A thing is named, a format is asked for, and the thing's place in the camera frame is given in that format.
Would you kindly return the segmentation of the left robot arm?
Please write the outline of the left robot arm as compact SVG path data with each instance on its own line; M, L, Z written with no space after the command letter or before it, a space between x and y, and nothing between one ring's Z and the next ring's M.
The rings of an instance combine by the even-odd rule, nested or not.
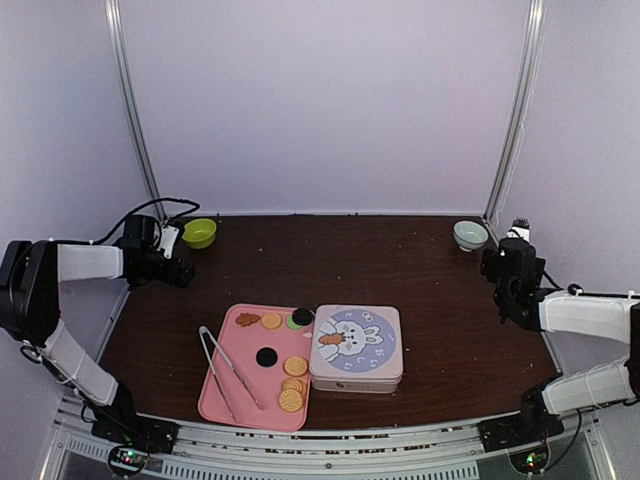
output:
M185 228L151 216L125 219L115 244L104 241L11 241L1 260L1 327L27 357L89 404L106 429L123 444L144 433L128 387L87 353L67 328L60 308L60 286L84 281L123 280L131 288L160 281L186 288L193 263L174 254Z

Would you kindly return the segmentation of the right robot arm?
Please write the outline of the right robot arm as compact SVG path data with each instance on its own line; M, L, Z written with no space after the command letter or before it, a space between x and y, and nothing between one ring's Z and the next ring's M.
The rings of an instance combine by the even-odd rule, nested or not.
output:
M512 430L535 440L562 414L639 399L639 295L596 294L577 284L541 286L545 260L521 237L506 237L482 254L480 273L494 285L502 322L532 332L574 333L616 341L629 348L620 360L561 376L523 395Z

